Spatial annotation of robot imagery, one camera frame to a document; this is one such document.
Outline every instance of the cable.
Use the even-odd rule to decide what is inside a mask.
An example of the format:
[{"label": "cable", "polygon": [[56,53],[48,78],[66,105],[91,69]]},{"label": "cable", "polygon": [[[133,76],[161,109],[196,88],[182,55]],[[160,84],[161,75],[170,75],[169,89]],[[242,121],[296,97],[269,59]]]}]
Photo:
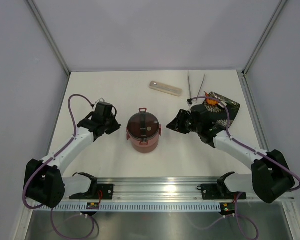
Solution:
[{"label": "cable", "polygon": [[116,116],[117,116],[117,109],[116,109],[115,106],[112,106],[112,107],[114,108],[114,118],[116,118]]},{"label": "cable", "polygon": [[[53,208],[51,209],[50,211],[50,221],[51,221],[51,225],[52,225],[52,228],[53,230],[55,231],[55,233],[61,237],[61,238],[64,238],[64,239],[68,239],[68,240],[84,240],[84,239],[87,239],[88,237],[90,237],[92,235],[92,233],[94,232],[95,230],[95,223],[97,222],[92,216],[89,216],[89,215],[85,215],[86,218],[89,218],[92,222],[92,229],[91,231],[88,233],[88,235],[84,236],[84,237],[80,237],[80,238],[73,238],[73,237],[68,237],[68,236],[65,236],[63,235],[62,233],[60,233],[57,229],[57,227],[55,226],[55,223],[54,223],[54,218],[53,218]],[[67,220],[69,219],[72,219],[72,218],[76,218],[76,217],[82,217],[83,215],[73,215],[71,217],[69,217]]]},{"label": "cable", "polygon": [[236,202],[236,199],[237,199],[237,196],[236,194],[233,194],[234,198],[233,198],[233,201],[231,202],[231,204],[234,204]]},{"label": "cable", "polygon": [[101,190],[98,191],[98,196],[99,196],[99,203],[96,207],[94,206],[88,206],[87,209],[89,210],[99,210],[100,209],[100,204],[101,204],[101,200],[104,197],[104,194]]},{"label": "cable", "polygon": [[216,99],[216,98],[213,98],[213,97],[209,97],[209,96],[198,96],[198,97],[193,97],[192,100],[195,100],[195,99],[210,99],[210,100],[214,100],[214,101],[217,101],[219,104],[221,104],[225,111],[226,111],[226,115],[227,115],[227,125],[226,125],[226,133],[227,135],[229,136],[229,138],[234,141],[236,144],[239,144],[241,147],[244,147],[245,149],[248,149],[250,150],[251,152],[267,159],[268,161],[270,161],[272,164],[278,166],[279,168],[283,169],[284,171],[286,171],[288,174],[292,175],[295,179],[298,180],[299,182],[299,185],[294,187],[294,188],[291,188],[290,191],[296,191],[298,189],[300,189],[300,177],[297,176],[294,172],[290,171],[288,168],[286,168],[285,166],[282,166],[280,163],[277,163],[276,161],[274,161],[273,159],[271,159],[270,157],[256,151],[255,149],[253,149],[252,147],[249,147],[247,145],[245,145],[244,143],[236,140],[234,137],[232,137],[231,133],[229,132],[229,127],[230,127],[230,113],[229,113],[229,110],[227,108],[227,106],[220,100]]},{"label": "cable", "polygon": [[95,225],[96,225],[96,228],[98,229],[98,233],[96,234],[95,236],[95,239],[97,239],[97,237],[99,236],[100,234],[100,227],[99,227],[99,224],[97,222],[97,220],[95,220],[94,218],[92,218],[92,220],[94,221]]},{"label": "cable", "polygon": [[[66,222],[68,222],[69,220],[71,220],[71,219],[74,219],[74,218],[76,218],[76,217],[78,217],[78,215],[72,215],[72,216],[69,216],[68,218],[66,218],[65,220],[63,220],[63,222],[61,222],[59,225],[54,225],[55,226],[55,228],[60,228],[62,225],[64,225]],[[96,235],[96,237],[99,235],[99,232],[100,232],[100,227],[99,227],[99,224],[98,224],[98,222],[93,218],[93,220],[94,220],[94,223],[95,223],[95,225],[96,225],[96,228],[97,228],[97,235]],[[40,221],[38,221],[38,228],[39,228],[39,230],[41,231],[41,233],[51,233],[52,231],[54,231],[54,229],[53,229],[53,227],[51,227],[50,229],[43,229],[43,228],[41,228],[40,227],[40,225],[42,225],[42,224],[40,224]]]},{"label": "cable", "polygon": [[[239,227],[240,232],[242,233],[242,235],[243,235],[246,239],[248,239],[248,240],[257,240],[257,239],[259,238],[259,229],[258,229],[256,223],[255,223],[254,221],[252,221],[252,219],[248,218],[247,216],[244,216],[244,215],[241,215],[241,214],[238,213],[238,200],[239,200],[241,194],[242,194],[242,192],[240,192],[240,193],[238,194],[238,196],[237,196],[236,199],[235,199],[235,203],[234,203],[234,212],[235,212],[234,215],[235,215],[235,218],[236,218],[236,222],[238,223],[238,227]],[[255,236],[255,238],[250,238],[250,237],[248,237],[248,236],[245,234],[245,232],[243,231],[242,227],[240,226],[239,218],[242,218],[242,219],[245,219],[245,220],[249,221],[249,222],[254,226],[255,231],[256,231],[256,236]]]},{"label": "cable", "polygon": [[84,98],[89,104],[90,106],[92,106],[92,108],[94,108],[94,104],[85,96],[81,95],[81,94],[73,94],[69,97],[68,99],[68,109],[69,109],[69,113],[70,113],[70,116],[71,116],[71,120],[72,120],[72,124],[73,124],[73,136],[76,137],[77,136],[77,126],[76,126],[76,121],[75,121],[75,117],[74,117],[74,114],[71,110],[71,99],[73,97],[81,97],[81,98]]},{"label": "cable", "polygon": [[226,216],[222,216],[220,218],[218,218],[217,220],[215,220],[212,224],[210,224],[207,227],[198,227],[196,226],[191,219],[189,218],[189,216],[185,213],[186,218],[188,219],[189,223],[192,225],[192,227],[194,227],[195,229],[199,230],[199,231],[206,231],[209,230],[210,228],[212,228],[214,225],[216,225],[218,222],[220,222],[221,220],[225,219],[225,218],[230,218],[233,217],[233,215],[226,215]]}]

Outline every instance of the wire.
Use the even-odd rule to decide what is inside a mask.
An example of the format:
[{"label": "wire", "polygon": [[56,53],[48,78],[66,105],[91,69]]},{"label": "wire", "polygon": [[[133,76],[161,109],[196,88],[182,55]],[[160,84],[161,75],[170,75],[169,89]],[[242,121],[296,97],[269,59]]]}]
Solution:
[{"label": "wire", "polygon": [[231,202],[231,204],[234,204],[235,202],[236,202],[236,194],[233,194],[233,197],[234,197],[234,199],[233,199],[233,201]]},{"label": "wire", "polygon": [[195,229],[199,230],[199,231],[206,231],[209,230],[210,228],[212,228],[214,225],[216,225],[218,222],[220,222],[221,220],[225,219],[225,218],[230,218],[233,217],[233,215],[226,215],[226,216],[222,216],[220,218],[218,218],[217,220],[215,220],[212,224],[210,224],[207,227],[198,227],[196,226],[191,219],[189,218],[189,216],[185,213],[186,218],[188,219],[188,222],[192,225],[192,227],[194,227]]},{"label": "wire", "polygon": [[104,194],[101,190],[98,191],[98,196],[99,196],[99,203],[98,203],[97,207],[88,206],[87,209],[89,209],[89,210],[99,210],[100,209],[101,200],[104,197]]},{"label": "wire", "polygon": [[117,116],[117,109],[116,109],[115,106],[112,106],[112,107],[114,108],[114,118],[116,118],[116,116]]},{"label": "wire", "polygon": [[236,140],[234,137],[232,137],[231,133],[229,132],[229,127],[230,127],[230,113],[229,113],[229,110],[227,108],[227,106],[220,100],[216,99],[216,98],[213,98],[213,97],[209,97],[209,96],[198,96],[198,97],[193,97],[192,100],[195,100],[195,99],[210,99],[210,100],[214,100],[214,101],[217,101],[219,104],[221,104],[225,111],[226,111],[226,115],[227,115],[227,125],[226,125],[226,133],[227,135],[229,136],[229,138],[234,141],[236,144],[240,145],[241,147],[244,147],[245,149],[248,149],[250,150],[251,152],[267,159],[269,162],[271,162],[272,164],[278,166],[279,168],[281,168],[282,170],[286,171],[288,174],[292,175],[295,179],[298,180],[299,182],[299,185],[294,187],[294,188],[291,188],[290,191],[296,191],[298,189],[300,189],[300,177],[298,175],[296,175],[294,172],[290,171],[288,168],[286,168],[285,166],[281,165],[280,163],[277,163],[276,161],[274,161],[273,159],[271,159],[270,157],[268,157],[267,155],[264,155],[258,151],[256,151],[255,149],[253,149],[252,147],[248,146],[248,145],[245,145],[244,143]]},{"label": "wire", "polygon": [[76,137],[77,136],[77,126],[76,126],[75,117],[74,117],[74,114],[73,114],[73,112],[71,110],[71,105],[70,105],[71,99],[73,97],[81,97],[81,98],[85,99],[90,104],[90,106],[93,106],[94,104],[87,97],[85,97],[85,96],[83,96],[81,94],[73,94],[73,95],[71,95],[69,97],[69,99],[68,99],[68,109],[69,109],[69,113],[70,113],[72,124],[73,124],[73,136]]},{"label": "wire", "polygon": [[[235,218],[236,218],[236,222],[238,223],[238,227],[239,227],[240,232],[242,233],[242,235],[243,235],[246,239],[248,239],[248,240],[257,240],[257,239],[259,238],[259,229],[258,229],[256,223],[255,223],[252,219],[248,218],[247,216],[244,216],[244,215],[241,215],[241,214],[238,213],[238,200],[239,200],[241,194],[242,194],[242,192],[240,192],[240,193],[238,194],[238,196],[237,196],[236,199],[235,199],[235,203],[234,203],[234,212],[235,212],[234,215],[235,215]],[[249,221],[249,222],[254,226],[255,231],[256,231],[256,236],[255,236],[255,238],[250,238],[250,237],[248,237],[248,236],[245,234],[245,232],[243,231],[243,229],[242,229],[242,227],[241,227],[241,225],[240,225],[240,223],[239,223],[239,218],[242,218],[242,219],[245,219],[245,220]]]},{"label": "wire", "polygon": [[[54,223],[54,218],[53,218],[53,208],[51,209],[51,211],[50,211],[50,221],[51,221],[51,225],[52,225],[52,228],[53,228],[53,230],[55,231],[55,233],[59,236],[59,237],[61,237],[61,238],[64,238],[64,239],[67,239],[67,240],[84,240],[84,239],[87,239],[88,237],[90,237],[91,235],[92,235],[92,233],[94,232],[94,230],[95,230],[95,223],[96,223],[96,225],[98,226],[98,223],[97,223],[97,221],[92,217],[92,216],[89,216],[89,215],[85,215],[85,217],[86,218],[89,218],[90,220],[91,220],[91,222],[92,222],[92,229],[91,229],[91,231],[88,233],[88,235],[86,235],[86,236],[84,236],[84,237],[80,237],[80,238],[73,238],[73,237],[68,237],[68,236],[65,236],[65,235],[63,235],[61,232],[59,232],[58,231],[58,229],[57,229],[57,227],[56,227],[56,225],[55,225],[55,223]],[[72,219],[72,218],[76,218],[76,217],[82,217],[83,215],[81,215],[81,214],[78,214],[78,215],[73,215],[73,216],[71,216],[71,217],[69,217],[67,220],[69,220],[69,219]]]}]

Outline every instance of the orange object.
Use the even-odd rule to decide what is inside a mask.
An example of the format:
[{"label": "orange object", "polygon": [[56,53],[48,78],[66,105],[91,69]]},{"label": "orange object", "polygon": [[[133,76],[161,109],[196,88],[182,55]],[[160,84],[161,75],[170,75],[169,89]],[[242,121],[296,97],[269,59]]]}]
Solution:
[{"label": "orange object", "polygon": [[[206,96],[206,97],[209,97],[209,94],[208,94],[206,91],[205,91],[205,96]],[[205,101],[206,101],[207,104],[209,104],[209,105],[211,105],[211,106],[218,105],[218,102],[215,101],[215,100],[212,100],[212,99],[206,98]]]}]

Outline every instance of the metal tongs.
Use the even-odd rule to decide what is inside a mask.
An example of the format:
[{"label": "metal tongs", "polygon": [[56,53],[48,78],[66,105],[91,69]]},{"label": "metal tongs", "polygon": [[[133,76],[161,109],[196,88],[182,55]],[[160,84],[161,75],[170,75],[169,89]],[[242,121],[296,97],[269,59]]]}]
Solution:
[{"label": "metal tongs", "polygon": [[[199,97],[199,95],[200,95],[202,86],[204,85],[205,78],[206,78],[206,74],[203,75],[202,83],[201,83],[197,97]],[[188,86],[189,86],[189,98],[192,99],[191,84],[190,84],[190,70],[188,70]],[[188,101],[189,106],[191,106],[192,104],[193,104],[193,101]]]}]

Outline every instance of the black clamp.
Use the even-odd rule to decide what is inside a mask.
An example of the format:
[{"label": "black clamp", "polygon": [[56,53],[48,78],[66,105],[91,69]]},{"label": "black clamp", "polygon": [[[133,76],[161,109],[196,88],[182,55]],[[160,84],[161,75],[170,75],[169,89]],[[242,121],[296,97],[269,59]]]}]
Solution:
[{"label": "black clamp", "polygon": [[95,110],[90,112],[83,120],[78,124],[78,128],[88,129],[93,133],[93,141],[96,141],[104,133],[110,135],[120,129],[121,124],[116,120],[117,110],[115,114],[112,113],[112,109],[115,107],[107,102],[98,102]]},{"label": "black clamp", "polygon": [[189,99],[186,100],[186,102],[188,103],[189,106],[192,105],[192,103],[193,103],[192,101],[193,101],[192,98],[189,98]]},{"label": "black clamp", "polygon": [[[197,190],[201,191],[203,200],[234,200],[238,192],[230,192],[225,184],[225,180],[235,172],[228,172],[221,176],[216,183],[204,183],[196,187]],[[243,193],[240,200],[247,199],[247,195]]]},{"label": "black clamp", "polygon": [[[286,159],[280,151],[268,152],[267,157],[289,169]],[[295,185],[294,177],[291,174],[265,158],[255,160],[251,171],[253,190],[267,204],[273,203]]]},{"label": "black clamp", "polygon": [[76,172],[74,175],[82,175],[91,180],[90,188],[87,192],[76,193],[69,197],[71,200],[99,200],[99,192],[102,192],[102,200],[112,200],[114,195],[113,184],[98,184],[98,179],[85,172]]},{"label": "black clamp", "polygon": [[[43,161],[32,159],[25,169],[24,186]],[[60,170],[56,166],[46,165],[34,176],[25,196],[49,208],[55,208],[65,195],[65,185]]]}]

